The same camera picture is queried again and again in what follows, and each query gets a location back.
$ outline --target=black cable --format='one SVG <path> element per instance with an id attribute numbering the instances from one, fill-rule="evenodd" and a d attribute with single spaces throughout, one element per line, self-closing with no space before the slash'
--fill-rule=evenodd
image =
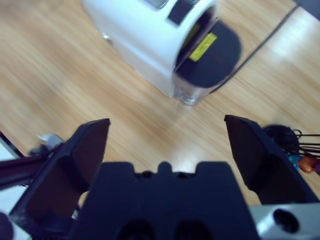
<path id="1" fill-rule="evenodd" d="M 218 86 L 217 88 L 213 89 L 210 94 L 214 93 L 215 91 L 218 91 L 220 88 L 222 88 L 224 85 L 226 85 L 227 82 L 229 82 L 230 79 L 232 79 L 255 55 L 256 53 L 279 31 L 279 29 L 287 22 L 287 20 L 291 17 L 292 14 L 300 7 L 299 4 L 297 4 L 282 20 L 279 22 L 279 24 L 276 26 L 276 28 L 269 34 L 269 36 L 266 37 L 266 39 L 246 58 L 246 60 L 243 61 L 243 63 L 240 64 L 240 66 L 235 69 L 229 76 L 226 77 L 224 82 Z"/>

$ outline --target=white appliance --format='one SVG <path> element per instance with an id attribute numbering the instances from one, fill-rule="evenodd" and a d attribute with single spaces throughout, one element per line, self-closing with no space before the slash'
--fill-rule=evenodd
<path id="1" fill-rule="evenodd" d="M 193 105 L 216 86 L 188 85 L 176 72 L 214 26 L 217 0 L 82 0 L 82 6 L 123 59 L 168 97 L 188 92 L 191 101 L 183 102 Z"/>

